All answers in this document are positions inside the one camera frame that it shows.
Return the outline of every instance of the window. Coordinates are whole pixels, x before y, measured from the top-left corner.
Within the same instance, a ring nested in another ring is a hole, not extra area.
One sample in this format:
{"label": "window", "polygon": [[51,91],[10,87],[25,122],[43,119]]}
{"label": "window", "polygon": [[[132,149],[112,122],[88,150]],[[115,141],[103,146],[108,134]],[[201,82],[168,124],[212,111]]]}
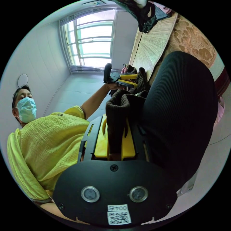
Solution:
{"label": "window", "polygon": [[63,26],[69,65],[105,67],[111,63],[115,10],[83,16]]}

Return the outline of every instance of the ceiling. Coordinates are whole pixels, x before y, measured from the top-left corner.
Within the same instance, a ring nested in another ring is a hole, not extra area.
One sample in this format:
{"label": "ceiling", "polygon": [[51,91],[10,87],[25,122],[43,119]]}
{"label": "ceiling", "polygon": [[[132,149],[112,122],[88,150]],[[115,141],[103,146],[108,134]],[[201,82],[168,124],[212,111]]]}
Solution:
{"label": "ceiling", "polygon": [[[112,2],[112,1],[107,1],[107,0],[102,0],[104,3],[106,3],[107,5],[116,5],[116,3]],[[67,5],[57,11],[55,11],[54,13],[50,14],[49,16],[47,16],[45,19],[43,19],[39,24],[37,24],[37,28],[38,27],[42,27],[44,25],[47,25],[49,23],[58,21],[62,18],[65,18],[77,11],[83,10],[88,8],[87,4],[83,3],[87,3],[87,2],[92,2],[92,0],[82,0],[82,1],[78,1],[75,3],[72,3],[70,5]]]}

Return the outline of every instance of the man's hand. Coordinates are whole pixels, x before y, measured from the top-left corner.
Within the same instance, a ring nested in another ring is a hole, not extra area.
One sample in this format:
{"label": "man's hand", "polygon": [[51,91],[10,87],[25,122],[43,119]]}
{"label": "man's hand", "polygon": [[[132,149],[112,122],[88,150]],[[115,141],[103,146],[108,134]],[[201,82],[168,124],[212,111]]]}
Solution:
{"label": "man's hand", "polygon": [[122,85],[117,84],[117,83],[106,83],[105,85],[107,86],[109,91],[125,88],[125,86],[122,86]]}

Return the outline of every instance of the surgical mask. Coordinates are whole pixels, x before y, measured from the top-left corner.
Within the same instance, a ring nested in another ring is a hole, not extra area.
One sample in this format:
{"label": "surgical mask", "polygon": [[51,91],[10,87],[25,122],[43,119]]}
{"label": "surgical mask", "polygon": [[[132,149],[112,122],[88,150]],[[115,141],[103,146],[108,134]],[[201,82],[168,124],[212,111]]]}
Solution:
{"label": "surgical mask", "polygon": [[25,97],[21,99],[16,107],[19,111],[19,119],[24,123],[29,123],[35,120],[36,105],[33,99]]}

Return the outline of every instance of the curtain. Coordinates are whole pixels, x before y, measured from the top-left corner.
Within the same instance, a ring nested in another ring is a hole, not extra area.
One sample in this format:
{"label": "curtain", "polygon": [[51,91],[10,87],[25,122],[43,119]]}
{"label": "curtain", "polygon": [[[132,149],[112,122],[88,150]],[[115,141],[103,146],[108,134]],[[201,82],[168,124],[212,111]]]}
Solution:
{"label": "curtain", "polygon": [[77,13],[71,15],[71,16],[68,16],[66,18],[61,19],[59,21],[59,25],[64,26],[65,24],[67,24],[67,23],[69,23],[69,22],[71,22],[73,20],[76,20],[78,18],[81,18],[83,16],[98,13],[98,12],[102,12],[102,11],[107,11],[107,10],[125,11],[123,8],[121,8],[119,6],[95,6],[95,7],[85,9],[83,11],[77,12]]}
{"label": "curtain", "polygon": [[[89,67],[89,66],[70,66],[70,71],[71,71],[71,74],[77,74],[77,73],[83,72],[83,71],[104,72],[104,68]],[[119,72],[119,73],[121,73],[121,70],[112,69],[111,72]]]}

